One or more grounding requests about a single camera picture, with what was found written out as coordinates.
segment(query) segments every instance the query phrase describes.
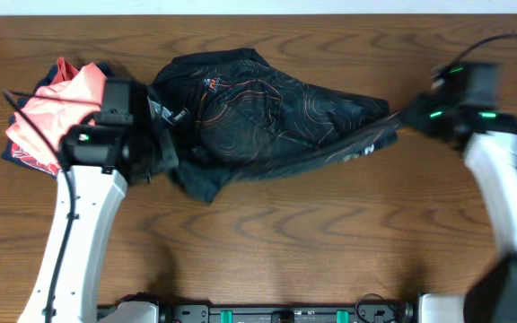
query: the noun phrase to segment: green light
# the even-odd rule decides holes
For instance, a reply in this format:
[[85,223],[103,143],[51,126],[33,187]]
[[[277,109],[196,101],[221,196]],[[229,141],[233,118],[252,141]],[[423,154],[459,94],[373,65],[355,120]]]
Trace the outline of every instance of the green light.
[[495,118],[497,115],[494,112],[480,112],[482,118]]

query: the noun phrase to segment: wood grain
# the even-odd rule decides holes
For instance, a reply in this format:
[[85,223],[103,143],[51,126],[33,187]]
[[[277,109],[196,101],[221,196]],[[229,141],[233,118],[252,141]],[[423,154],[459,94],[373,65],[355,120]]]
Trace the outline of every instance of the wood grain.
[[[0,90],[30,91],[57,57],[106,60],[149,83],[173,57],[249,47],[305,82],[388,99],[429,86],[468,44],[517,32],[517,16],[0,17]],[[517,113],[517,43],[472,55],[504,62],[504,109]],[[0,153],[11,115],[0,94]],[[0,159],[0,322],[35,283],[56,184]],[[215,303],[354,302],[465,292],[495,249],[459,156],[412,131],[371,156],[190,200],[165,177],[129,190],[110,236],[99,302],[150,290]]]

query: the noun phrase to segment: pile of clothes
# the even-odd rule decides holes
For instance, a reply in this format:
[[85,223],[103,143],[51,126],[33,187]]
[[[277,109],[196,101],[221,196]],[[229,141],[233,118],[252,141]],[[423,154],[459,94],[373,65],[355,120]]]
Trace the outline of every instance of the pile of clothes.
[[[100,110],[112,75],[105,63],[77,70],[59,58],[35,94],[94,104],[20,104],[57,148],[71,125]],[[170,179],[206,202],[233,180],[277,179],[375,152],[397,141],[401,125],[387,101],[303,83],[249,48],[176,57],[148,88],[179,158]],[[53,154],[17,114],[6,133],[4,159],[57,175]]]

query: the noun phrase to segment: garment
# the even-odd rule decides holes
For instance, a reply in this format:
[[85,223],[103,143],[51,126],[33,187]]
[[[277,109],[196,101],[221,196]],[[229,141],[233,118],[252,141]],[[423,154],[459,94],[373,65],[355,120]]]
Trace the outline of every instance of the garment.
[[[105,76],[113,76],[113,72],[105,62],[100,62],[97,64],[97,67],[105,74]],[[51,66],[47,75],[41,79],[33,93],[35,93],[39,87],[48,86],[51,84],[69,81],[73,79],[73,77],[78,73],[78,70],[67,63],[62,57],[57,60],[57,64]],[[20,108],[25,107],[28,99],[19,98],[17,100],[18,106]],[[15,115],[9,117],[9,126],[12,126],[15,123]],[[17,143],[14,143],[11,139],[7,141],[7,146],[5,147],[3,153],[1,154],[1,158],[13,162],[19,166],[27,167],[34,170],[40,170],[50,174],[55,177],[59,172],[59,167],[54,163],[41,163],[37,161],[33,156],[23,150]]]
[[[55,150],[58,150],[59,140],[72,125],[79,124],[85,116],[101,109],[103,88],[107,79],[93,63],[84,66],[78,73],[76,70],[69,72],[73,76],[72,80],[41,86],[35,94],[56,99],[89,101],[94,104],[31,98],[22,109]],[[57,74],[54,81],[64,79],[62,76],[69,75]],[[39,135],[18,113],[15,113],[15,118],[16,122],[5,132],[7,136],[38,162],[58,166],[55,155]]]
[[206,202],[230,180],[296,175],[397,140],[387,101],[303,83],[254,49],[177,57],[150,91],[171,112],[171,179]]

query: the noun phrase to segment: green tape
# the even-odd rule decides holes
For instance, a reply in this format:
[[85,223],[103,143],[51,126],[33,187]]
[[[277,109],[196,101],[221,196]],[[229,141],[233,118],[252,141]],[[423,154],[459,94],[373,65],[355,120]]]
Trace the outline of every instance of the green tape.
[[337,310],[337,323],[348,323],[348,311]]
[[232,311],[221,310],[221,323],[232,323]]

